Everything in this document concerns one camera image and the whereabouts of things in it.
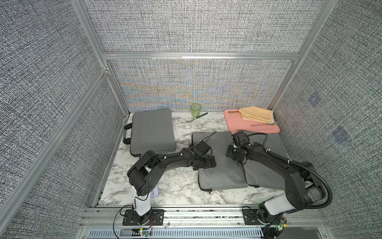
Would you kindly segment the grey laptop bag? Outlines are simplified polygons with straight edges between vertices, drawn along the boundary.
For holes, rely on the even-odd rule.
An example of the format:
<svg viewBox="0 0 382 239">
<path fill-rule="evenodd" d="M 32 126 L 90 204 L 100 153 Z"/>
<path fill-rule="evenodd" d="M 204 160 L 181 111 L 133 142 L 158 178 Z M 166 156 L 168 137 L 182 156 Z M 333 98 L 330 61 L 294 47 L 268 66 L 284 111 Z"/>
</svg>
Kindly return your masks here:
<svg viewBox="0 0 382 239">
<path fill-rule="evenodd" d="M 123 143 L 130 154 L 140 157 L 149 150 L 167 153 L 176 150 L 171 110 L 168 108 L 135 112 L 124 126 Z"/>
<path fill-rule="evenodd" d="M 233 143 L 230 131 L 194 132 L 192 143 L 205 141 L 213 150 L 216 167 L 200 169 L 198 184 L 206 192 L 240 189 L 248 187 L 245 180 L 244 169 L 229 157 L 226 157 L 228 146 Z"/>
<path fill-rule="evenodd" d="M 282 140 L 277 133 L 268 134 L 266 148 L 285 158 L 289 158 Z M 246 182 L 250 186 L 278 190 L 285 189 L 285 180 L 282 176 L 256 161 L 247 161 L 244 165 L 244 172 Z"/>
</svg>

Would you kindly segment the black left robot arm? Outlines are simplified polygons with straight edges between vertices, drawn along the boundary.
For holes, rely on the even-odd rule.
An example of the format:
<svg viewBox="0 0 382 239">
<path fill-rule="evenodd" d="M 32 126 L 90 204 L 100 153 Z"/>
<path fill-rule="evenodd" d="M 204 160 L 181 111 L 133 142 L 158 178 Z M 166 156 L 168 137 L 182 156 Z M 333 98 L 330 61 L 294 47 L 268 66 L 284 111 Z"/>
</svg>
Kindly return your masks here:
<svg viewBox="0 0 382 239">
<path fill-rule="evenodd" d="M 199 170 L 216 166 L 212 148 L 203 140 L 175 153 L 158 154 L 152 150 L 147 151 L 127 172 L 129 183 L 134 189 L 134 216 L 141 224 L 149 220 L 152 209 L 150 193 L 166 171 L 187 167 Z"/>
</svg>

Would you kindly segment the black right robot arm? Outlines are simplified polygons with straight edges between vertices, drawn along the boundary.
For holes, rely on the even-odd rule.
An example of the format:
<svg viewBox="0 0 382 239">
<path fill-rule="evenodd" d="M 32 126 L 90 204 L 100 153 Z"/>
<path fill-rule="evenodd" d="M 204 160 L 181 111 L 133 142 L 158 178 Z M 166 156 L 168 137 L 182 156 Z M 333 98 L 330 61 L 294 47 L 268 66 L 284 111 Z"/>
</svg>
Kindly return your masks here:
<svg viewBox="0 0 382 239">
<path fill-rule="evenodd" d="M 264 225 L 271 224 L 284 213 L 321 209 L 333 201 L 329 184 L 308 162 L 287 159 L 261 143 L 238 147 L 231 144 L 227 148 L 226 156 L 240 166 L 250 160 L 258 162 L 284 179 L 284 193 L 259 204 L 257 218 Z"/>
</svg>

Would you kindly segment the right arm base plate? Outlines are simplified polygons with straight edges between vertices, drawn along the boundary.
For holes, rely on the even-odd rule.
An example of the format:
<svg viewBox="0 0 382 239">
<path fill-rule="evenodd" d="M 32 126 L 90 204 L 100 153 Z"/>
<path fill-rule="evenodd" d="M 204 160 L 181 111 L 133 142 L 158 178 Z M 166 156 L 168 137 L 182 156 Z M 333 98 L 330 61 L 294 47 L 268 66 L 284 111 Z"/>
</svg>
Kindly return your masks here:
<svg viewBox="0 0 382 239">
<path fill-rule="evenodd" d="M 258 209 L 250 208 L 244 206 L 241 208 L 243 220 L 245 225 L 254 226 L 254 225 L 264 225 L 258 218 Z"/>
</svg>

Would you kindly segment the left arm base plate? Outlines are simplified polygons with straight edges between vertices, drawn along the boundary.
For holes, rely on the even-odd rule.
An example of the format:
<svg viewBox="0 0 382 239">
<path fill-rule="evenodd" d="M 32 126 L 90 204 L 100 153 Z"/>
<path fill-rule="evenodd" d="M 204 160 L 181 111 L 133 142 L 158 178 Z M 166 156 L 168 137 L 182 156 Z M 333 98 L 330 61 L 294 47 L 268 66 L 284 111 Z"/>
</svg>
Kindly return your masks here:
<svg viewBox="0 0 382 239">
<path fill-rule="evenodd" d="M 125 210 L 123 226 L 162 226 L 164 221 L 164 210 L 151 209 L 143 216 L 139 216 L 134 210 Z"/>
</svg>

